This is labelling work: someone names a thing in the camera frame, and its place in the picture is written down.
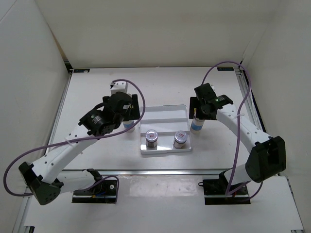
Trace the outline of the orange spice jar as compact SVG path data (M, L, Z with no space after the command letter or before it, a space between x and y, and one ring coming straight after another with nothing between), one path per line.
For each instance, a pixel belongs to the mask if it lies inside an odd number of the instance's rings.
M181 149L188 139L187 133L185 131L177 131L174 135L173 146L176 149Z

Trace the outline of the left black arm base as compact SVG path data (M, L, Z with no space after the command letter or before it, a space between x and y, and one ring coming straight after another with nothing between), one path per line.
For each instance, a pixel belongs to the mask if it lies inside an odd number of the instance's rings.
M120 180L115 175L103 177L94 169L87 169L95 183L85 189L76 190L72 195L72 203L116 204L118 200Z

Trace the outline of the blue label jar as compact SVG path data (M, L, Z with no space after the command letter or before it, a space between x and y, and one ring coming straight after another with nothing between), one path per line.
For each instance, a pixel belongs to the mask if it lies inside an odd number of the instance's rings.
M127 130L128 133L131 133L135 130L134 124L135 122L133 120L123 122L123 126Z
M200 133L200 131L204 125L204 122L205 122L205 120L194 118L191 122L191 125L190 125L190 131L194 134Z

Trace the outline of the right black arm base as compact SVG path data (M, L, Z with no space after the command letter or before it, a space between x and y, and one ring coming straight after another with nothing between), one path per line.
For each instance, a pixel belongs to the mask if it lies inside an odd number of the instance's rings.
M203 188L205 205L251 204L246 186L229 196L225 195L228 181L224 171L219 174L217 179L203 179L198 186Z

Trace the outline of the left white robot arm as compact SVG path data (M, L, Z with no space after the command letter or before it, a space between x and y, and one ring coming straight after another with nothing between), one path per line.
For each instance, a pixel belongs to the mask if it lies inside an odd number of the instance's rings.
M139 118L138 96L116 92L103 97L101 103L87 112L64 143L32 163L22 163L18 169L38 203L47 205L60 194L71 191L93 198L110 193L109 185L98 171L89 168L68 175L63 169L101 136L111 135L124 121Z

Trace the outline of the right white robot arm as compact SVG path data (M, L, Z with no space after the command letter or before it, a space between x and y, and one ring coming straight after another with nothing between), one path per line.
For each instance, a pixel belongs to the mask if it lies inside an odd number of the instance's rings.
M190 98L190 119L216 120L224 124L249 152L245 164L234 159L232 168L220 173L218 188L224 194L248 182L261 183L286 169L286 146L282 137L272 137L238 113L227 95L217 96L208 83L194 89Z

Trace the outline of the dark spice jar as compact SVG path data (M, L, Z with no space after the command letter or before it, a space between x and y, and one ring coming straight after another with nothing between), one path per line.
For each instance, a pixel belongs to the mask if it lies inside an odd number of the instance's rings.
M158 133L156 130L150 129L145 134L146 147L155 148L157 147Z

